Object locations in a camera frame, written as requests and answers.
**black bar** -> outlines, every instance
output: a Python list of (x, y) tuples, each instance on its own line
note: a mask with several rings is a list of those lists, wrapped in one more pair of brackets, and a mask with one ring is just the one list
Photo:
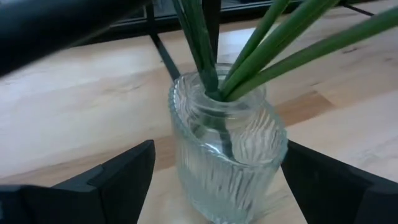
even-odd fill
[(210, 44), (215, 59), (218, 55), (218, 36), (220, 34), (221, 0), (202, 0), (203, 13), (209, 32)]
[(167, 71), (169, 72), (172, 80), (176, 80), (180, 76), (180, 72), (173, 62), (170, 54), (168, 53), (166, 47), (164, 46), (162, 40), (157, 35), (157, 28), (155, 23), (155, 13), (154, 13), (154, 5), (149, 4), (146, 6), (147, 18), (148, 18), (148, 27), (149, 27), (149, 34), (150, 37), (156, 46), (156, 49), (162, 57), (163, 63), (166, 66)]
[(360, 9), (360, 8), (357, 8), (357, 7), (354, 7), (354, 6), (350, 5), (350, 4), (345, 4), (345, 3), (343, 3), (342, 6), (345, 7), (345, 8), (347, 8), (347, 9), (351, 9), (351, 10), (354, 10), (354, 11), (356, 11), (356, 12), (362, 13), (362, 14), (364, 14), (364, 15), (366, 15), (366, 16), (374, 16), (373, 13), (368, 12), (368, 11), (365, 11), (365, 10)]
[(147, 0), (18, 0), (0, 7), (0, 77), (106, 30)]
[(308, 224), (398, 223), (398, 184), (289, 141), (281, 164)]

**green stem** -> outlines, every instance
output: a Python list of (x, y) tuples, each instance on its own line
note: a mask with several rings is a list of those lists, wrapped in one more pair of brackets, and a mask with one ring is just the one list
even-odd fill
[(278, 19), (278, 17), (285, 11), (290, 0), (278, 0), (274, 1), (271, 7), (268, 9), (264, 17), (258, 23), (256, 29), (250, 36), (248, 42), (243, 47), (241, 53), (233, 64), (231, 70), (228, 73), (225, 81), (236, 71), (236, 69), (247, 59), (247, 57), (256, 49), (266, 34), (269, 32), (272, 25)]
[(221, 93), (228, 96), (239, 84), (261, 71), (272, 59), (302, 34), (339, 0), (307, 0), (275, 29), (224, 83)]
[(280, 62), (261, 71), (255, 77), (244, 82), (229, 94), (227, 101), (234, 101), (259, 85), (298, 68), (324, 55), (343, 47), (398, 26), (398, 7), (382, 12), (329, 38), (321, 40), (306, 49), (300, 50)]
[(198, 71), (203, 70), (203, 65), (201, 63), (200, 55), (196, 49), (196, 43), (192, 39), (192, 31), (191, 31), (190, 24), (188, 22), (187, 17), (185, 16), (185, 14), (182, 11), (180, 1), (179, 0), (172, 0), (172, 1), (173, 1), (173, 5), (175, 8), (175, 12), (177, 13), (177, 16), (178, 16), (178, 20), (180, 21), (182, 30), (184, 31), (185, 38), (187, 39), (188, 46), (191, 50), (193, 60), (195, 61), (195, 65), (197, 66)]
[[(214, 129), (218, 132), (221, 140), (221, 150), (223, 154), (232, 161), (235, 161), (232, 151), (232, 141), (228, 130), (226, 129), (225, 114), (224, 113), (213, 113), (211, 111), (203, 111), (204, 113), (210, 115), (205, 116), (202, 119), (202, 124), (208, 128)], [(192, 133), (196, 138), (201, 139), (204, 135), (203, 126), (196, 125), (192, 128)]]

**glass jar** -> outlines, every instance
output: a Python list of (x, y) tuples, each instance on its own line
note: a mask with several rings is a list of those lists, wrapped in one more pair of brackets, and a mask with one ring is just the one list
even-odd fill
[[(216, 66), (220, 83), (229, 68)], [(169, 107), (189, 201), (215, 224), (249, 223), (264, 210), (261, 201), (287, 152), (284, 125), (265, 89), (219, 102), (205, 95), (197, 72), (189, 73), (171, 87)]]

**jar rim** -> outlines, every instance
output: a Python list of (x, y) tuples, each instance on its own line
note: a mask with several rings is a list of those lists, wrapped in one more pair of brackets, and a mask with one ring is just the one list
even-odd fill
[[(173, 82), (173, 84), (172, 84), (172, 86), (171, 86), (171, 88), (169, 90), (169, 110), (170, 110), (170, 114), (172, 115), (172, 119), (174, 120), (174, 122), (177, 125), (178, 129), (182, 132), (182, 135), (185, 138), (189, 139), (189, 141), (193, 141), (194, 144), (201, 145), (201, 146), (204, 146), (205, 148), (207, 148), (208, 146), (206, 144), (204, 144), (203, 142), (201, 142), (187, 128), (187, 126), (184, 124), (184, 122), (182, 121), (182, 119), (179, 116), (178, 111), (177, 111), (177, 105), (176, 105), (176, 101), (175, 101), (176, 100), (175, 97), (176, 97), (176, 94), (177, 94), (176, 93), (177, 87), (180, 84), (179, 82), (182, 81), (183, 78), (187, 78), (187, 75), (189, 75), (189, 74), (197, 74), (197, 72), (187, 73), (186, 75), (181, 76), (180, 78), (176, 79)], [(234, 160), (231, 160), (230, 158), (227, 158), (226, 156), (225, 156), (225, 158), (223, 158), (223, 159), (225, 159), (225, 161), (228, 161), (229, 163), (237, 164), (237, 165), (239, 165), (241, 167), (252, 167), (252, 168), (264, 167), (264, 166), (268, 166), (270, 164), (279, 165), (282, 162), (283, 158), (285, 157), (285, 154), (287, 153), (287, 141), (288, 141), (288, 139), (287, 139), (287, 131), (285, 130), (285, 124), (281, 120), (280, 116), (275, 112), (274, 107), (271, 106), (269, 104), (269, 102), (265, 99), (265, 96), (264, 96), (263, 99), (264, 99), (263, 102), (259, 103), (259, 106), (263, 106), (263, 107), (266, 108), (266, 110), (270, 114), (271, 118), (274, 119), (276, 123), (278, 123), (278, 125), (279, 125), (279, 127), (280, 127), (280, 129), (282, 131), (282, 135), (284, 136), (284, 138), (283, 138), (283, 140), (281, 142), (282, 149), (280, 149), (280, 154), (277, 157), (273, 158), (273, 160), (271, 160), (271, 161), (260, 162), (260, 163), (258, 163), (256, 165), (254, 165), (254, 164), (245, 164), (245, 163), (241, 163), (241, 162), (238, 162), (238, 161), (234, 161)], [(235, 101), (234, 102), (219, 102), (219, 101), (215, 101), (215, 100), (213, 100), (213, 101), (216, 102), (218, 105), (221, 105), (221, 106), (226, 104), (225, 108), (233, 108), (234, 106), (236, 106), (236, 104), (238, 102), (238, 101), (237, 102), (235, 102)]]
[[(219, 81), (224, 80), (228, 74), (228, 66), (221, 65), (217, 66), (216, 69)], [(256, 88), (235, 101), (224, 102), (216, 101), (206, 95), (205, 87), (200, 80), (198, 72), (187, 73), (181, 76), (177, 82), (179, 80), (183, 80), (185, 89), (189, 90), (186, 92), (186, 97), (189, 99), (189, 102), (202, 111), (224, 114), (247, 114), (257, 110), (266, 102), (265, 88)]]

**wood grain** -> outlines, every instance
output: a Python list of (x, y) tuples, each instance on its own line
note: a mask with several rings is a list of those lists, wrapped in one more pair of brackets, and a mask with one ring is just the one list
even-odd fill
[[(358, 7), (377, 13), (397, 4)], [(333, 9), (275, 61), (366, 18)], [(235, 60), (255, 25), (221, 27), (219, 62)], [(180, 31), (160, 37), (181, 72), (195, 69)], [(267, 83), (267, 99), (289, 138), (398, 181), (397, 40), (394, 29)], [(178, 182), (170, 84), (149, 37), (64, 50), (3, 78), (0, 184), (51, 186), (155, 139), (155, 172), (139, 223), (208, 223), (189, 206)], [(258, 223), (305, 223), (281, 171), (264, 203), (267, 211)]]

